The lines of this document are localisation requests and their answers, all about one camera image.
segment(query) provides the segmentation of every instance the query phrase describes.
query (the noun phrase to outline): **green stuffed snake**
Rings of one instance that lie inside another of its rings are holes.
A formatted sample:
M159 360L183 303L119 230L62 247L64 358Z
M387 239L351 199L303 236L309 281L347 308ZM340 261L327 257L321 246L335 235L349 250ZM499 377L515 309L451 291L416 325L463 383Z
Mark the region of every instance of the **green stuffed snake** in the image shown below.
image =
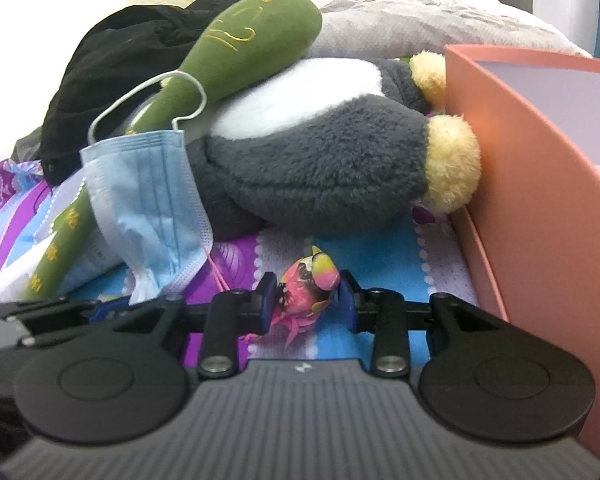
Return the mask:
M204 30L179 70L195 77L213 103L288 68L322 27L310 0L242 0ZM171 78L127 134L163 130L202 97L189 82ZM54 239L27 284L23 300L54 296L96 228L85 186L54 222Z

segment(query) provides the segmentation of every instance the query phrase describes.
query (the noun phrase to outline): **surgical mask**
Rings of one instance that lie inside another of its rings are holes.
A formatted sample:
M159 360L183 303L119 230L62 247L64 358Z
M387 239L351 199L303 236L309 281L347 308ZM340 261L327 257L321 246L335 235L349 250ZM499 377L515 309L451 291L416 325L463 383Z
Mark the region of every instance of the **surgical mask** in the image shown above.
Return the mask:
M138 91L167 77L192 82L202 101L187 117L174 118L173 130L113 137L95 142L98 122ZM93 121L89 146L80 151L93 214L110 248L135 278L131 303L160 294L179 294L198 273L213 235L185 150L179 120L196 117L206 94L193 76L172 71L122 96Z

